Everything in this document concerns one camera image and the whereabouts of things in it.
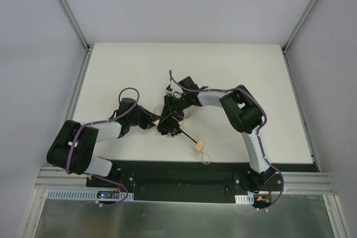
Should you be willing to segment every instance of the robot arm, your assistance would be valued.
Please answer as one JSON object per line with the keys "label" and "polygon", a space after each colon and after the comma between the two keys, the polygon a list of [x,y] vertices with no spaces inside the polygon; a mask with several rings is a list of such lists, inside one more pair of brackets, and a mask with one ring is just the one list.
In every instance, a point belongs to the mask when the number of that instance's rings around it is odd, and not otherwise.
{"label": "robot arm", "polygon": [[[183,88],[199,90],[191,77],[178,82]],[[244,86],[238,86],[244,92],[249,91]],[[167,88],[167,95],[164,97],[164,107],[161,120],[158,124],[158,131],[161,134],[177,135],[180,133],[178,121],[184,119],[184,110],[190,106],[215,106],[223,108],[232,127],[242,134],[245,146],[248,150],[249,164],[253,171],[262,174],[270,166],[264,159],[257,137],[257,129],[263,123],[262,113],[259,108],[244,94],[239,91],[230,93],[217,91],[204,91],[192,93],[183,90],[180,98],[171,94],[171,87]]]}
{"label": "robot arm", "polygon": [[[179,84],[187,89],[199,90],[199,87],[190,77],[181,80]],[[244,86],[239,86],[239,88],[248,92]],[[130,98],[123,98],[119,103],[119,108],[110,117],[111,122],[84,127],[70,158],[70,172],[116,178],[117,167],[111,161],[93,155],[96,142],[121,138],[129,132],[130,127],[136,125],[142,129],[152,128],[154,122],[158,120],[160,122],[157,130],[162,135],[177,135],[181,132],[179,121],[184,119],[185,109],[191,106],[216,106],[224,109],[232,127],[243,136],[249,154],[249,164],[253,175],[252,181],[255,181],[253,188],[259,188],[274,175],[275,171],[271,169],[263,157],[257,137],[257,128],[262,124],[263,115],[250,98],[247,98],[238,90],[230,93],[214,91],[192,93],[184,90],[180,98],[176,98],[171,93],[170,86],[167,91],[161,116],[156,116],[145,108],[136,105],[126,116],[112,121],[118,114],[128,111],[136,102]],[[80,127],[82,125],[78,122],[72,120],[65,122],[47,153],[48,163],[63,169],[66,168],[72,141]]]}
{"label": "robot arm", "polygon": [[262,123],[262,114],[253,103],[248,102],[247,99],[243,100],[242,95],[239,96],[238,92],[227,94],[206,91],[199,93],[197,98],[202,106],[215,106],[224,109],[233,128],[243,137],[249,155],[249,165],[253,171],[261,174],[269,169],[270,166],[263,157],[257,137],[257,129]]}

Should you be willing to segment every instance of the small wooden object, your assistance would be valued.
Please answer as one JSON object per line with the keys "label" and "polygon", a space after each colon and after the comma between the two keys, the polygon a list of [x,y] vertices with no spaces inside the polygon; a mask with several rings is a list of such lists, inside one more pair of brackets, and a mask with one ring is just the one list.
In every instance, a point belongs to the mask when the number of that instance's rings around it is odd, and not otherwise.
{"label": "small wooden object", "polygon": [[162,108],[155,108],[154,114],[156,114],[156,115],[158,115],[158,116],[161,116],[161,114],[162,114]]}
{"label": "small wooden object", "polygon": [[195,145],[195,150],[200,153],[203,149],[203,147],[205,146],[206,141],[204,139],[200,139],[196,145]]}

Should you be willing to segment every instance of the cable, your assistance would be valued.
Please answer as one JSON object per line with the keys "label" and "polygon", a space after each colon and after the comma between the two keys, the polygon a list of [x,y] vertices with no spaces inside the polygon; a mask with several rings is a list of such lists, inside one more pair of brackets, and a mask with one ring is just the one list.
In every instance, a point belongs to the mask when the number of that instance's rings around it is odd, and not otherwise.
{"label": "cable", "polygon": [[281,176],[281,185],[282,185],[282,188],[280,190],[280,193],[278,195],[278,197],[274,200],[274,202],[272,202],[272,204],[269,206],[271,207],[273,204],[275,204],[280,198],[281,198],[281,195],[283,194],[283,191],[284,191],[284,177],[283,177],[283,174],[282,172],[276,168],[267,158],[267,155],[264,151],[264,146],[263,146],[263,143],[262,143],[262,139],[260,138],[260,130],[262,129],[263,126],[265,126],[265,124],[267,123],[268,121],[268,117],[267,117],[267,114],[266,112],[264,111],[264,109],[260,106],[260,104],[255,100],[255,98],[253,96],[251,96],[250,93],[246,92],[245,90],[241,89],[241,88],[232,88],[232,89],[197,89],[197,90],[193,90],[193,89],[187,89],[183,86],[181,86],[172,76],[172,70],[169,70],[168,71],[168,75],[170,76],[170,81],[173,81],[178,87],[180,87],[182,90],[185,90],[185,91],[188,91],[188,92],[192,92],[192,93],[200,93],[200,92],[208,92],[208,91],[217,91],[217,92],[230,92],[230,91],[239,91],[240,93],[244,94],[248,99],[250,99],[257,107],[258,109],[260,110],[260,112],[263,114],[263,118],[264,118],[264,121],[263,123],[258,127],[257,129],[257,137],[258,137],[258,143],[259,143],[259,146],[260,146],[260,151],[262,152],[262,155],[264,157],[264,160],[265,162],[273,169],[275,170],[280,176]]}
{"label": "cable", "polygon": [[[205,153],[205,152],[200,152],[201,153],[201,155],[202,155],[202,164],[210,164],[211,163],[211,157],[210,157],[210,155],[208,154],[208,153]],[[208,162],[205,162],[204,160],[203,160],[203,154],[206,154],[207,156],[208,156],[208,158],[209,158],[209,161]]]}
{"label": "cable", "polygon": [[272,199],[272,191],[273,191],[273,187],[271,185],[269,185],[269,194],[262,196],[262,197],[269,197],[269,199]]}
{"label": "cable", "polygon": [[[122,184],[123,183],[123,179],[122,178],[119,178],[119,180],[120,180],[120,184]],[[118,186],[115,190],[114,190],[114,192],[115,193],[117,193],[117,192],[120,192],[120,186]]]}
{"label": "cable", "polygon": [[253,193],[255,193],[256,195],[259,193],[259,191],[257,191],[257,190],[248,189],[248,188],[244,185],[243,181],[241,181],[239,185],[241,186],[241,188],[243,188],[243,189],[246,190],[247,192],[253,192]]}
{"label": "cable", "polygon": [[80,135],[80,133],[82,132],[82,130],[85,128],[85,127],[88,127],[89,125],[97,125],[97,124],[103,124],[103,123],[108,123],[108,122],[112,122],[112,121],[115,121],[115,120],[118,120],[122,117],[124,117],[125,115],[127,115],[128,113],[130,113],[134,107],[138,104],[138,101],[139,101],[139,97],[140,97],[140,94],[139,94],[139,91],[135,88],[125,88],[123,89],[120,93],[119,93],[119,102],[120,102],[120,97],[122,96],[123,92],[126,91],[126,90],[134,90],[136,93],[137,93],[137,99],[136,101],[134,102],[134,104],[125,112],[123,112],[121,115],[115,117],[115,118],[111,118],[111,119],[107,119],[107,120],[100,120],[100,121],[94,121],[94,122],[90,122],[90,123],[86,123],[86,124],[83,124],[81,125],[81,127],[78,129],[76,135],[74,136],[74,139],[72,141],[72,145],[71,145],[71,148],[69,150],[69,154],[68,154],[68,158],[67,158],[67,164],[66,164],[66,173],[67,174],[71,174],[69,168],[70,168],[70,164],[71,164],[71,159],[72,159],[72,155],[73,155],[73,151],[74,151],[74,148],[75,148],[75,144],[78,140],[78,137]]}
{"label": "cable", "polygon": [[[109,180],[109,179],[103,178],[103,177],[101,177],[101,176],[97,176],[97,175],[92,175],[92,176],[95,177],[95,178],[101,179],[102,181],[109,182],[109,183],[112,183],[112,184],[114,184],[114,185],[117,185],[118,187],[124,189],[125,192],[127,193],[126,196],[125,196],[124,198],[120,199],[119,201],[116,201],[115,203],[113,203],[113,204],[111,204],[111,205],[105,205],[105,204],[103,204],[103,207],[116,206],[116,205],[118,205],[118,204],[124,202],[124,200],[128,198],[129,192],[128,192],[128,189],[127,189],[124,185],[122,185],[122,184],[120,184],[120,183],[118,183],[118,182],[111,181],[111,180]],[[48,216],[50,216],[50,217],[62,217],[62,216],[68,215],[69,213],[72,213],[72,212],[74,212],[74,211],[80,209],[81,207],[86,206],[86,205],[88,205],[88,204],[90,204],[90,203],[96,203],[96,201],[88,201],[88,202],[82,203],[81,205],[79,205],[79,206],[73,208],[72,210],[69,210],[69,211],[67,211],[67,212],[64,212],[64,213],[58,214],[58,215],[55,215],[55,214],[52,214],[52,213],[49,212],[49,209],[48,209],[49,203],[50,203],[50,202],[48,202],[48,201],[45,203],[45,206],[44,206],[45,214],[48,215]]]}
{"label": "cable", "polygon": [[178,91],[174,91],[172,94],[173,94],[174,97],[176,97],[175,94],[179,94],[180,97],[181,97],[181,95],[182,95],[183,93],[179,93]]}
{"label": "cable", "polygon": [[184,132],[182,129],[180,129],[180,131],[181,131],[181,133],[183,134],[183,135],[185,135],[186,137],[188,137],[190,140],[192,140],[194,143],[196,143],[197,144],[197,141],[195,141],[190,135],[188,135],[186,132]]}

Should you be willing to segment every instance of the white board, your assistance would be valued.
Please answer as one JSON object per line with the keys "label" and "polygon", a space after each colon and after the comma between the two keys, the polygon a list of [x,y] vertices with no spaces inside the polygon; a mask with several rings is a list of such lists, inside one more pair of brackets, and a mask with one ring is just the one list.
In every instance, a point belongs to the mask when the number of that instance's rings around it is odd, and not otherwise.
{"label": "white board", "polygon": [[[109,117],[126,87],[139,90],[139,104],[154,111],[162,106],[172,69],[179,81],[191,76],[198,86],[245,85],[268,115],[262,133],[274,163],[311,163],[301,119],[278,45],[195,43],[96,43],[74,119],[89,122]],[[134,92],[125,96],[136,98]],[[243,138],[223,109],[203,107],[184,130],[206,140],[212,162],[249,162]],[[194,143],[180,134],[162,136],[156,129],[131,128],[123,138],[98,143],[94,153],[108,159],[201,161]]]}

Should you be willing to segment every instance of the white wall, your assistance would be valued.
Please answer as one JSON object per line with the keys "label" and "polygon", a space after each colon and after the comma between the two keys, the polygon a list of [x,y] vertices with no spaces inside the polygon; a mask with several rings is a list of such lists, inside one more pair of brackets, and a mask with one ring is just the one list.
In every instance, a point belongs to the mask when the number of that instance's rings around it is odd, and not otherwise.
{"label": "white wall", "polygon": [[309,0],[67,0],[94,42],[284,45]]}
{"label": "white wall", "polygon": [[0,0],[0,237],[16,237],[84,51],[57,0]]}
{"label": "white wall", "polygon": [[357,237],[357,2],[321,0],[288,60],[322,170]]}

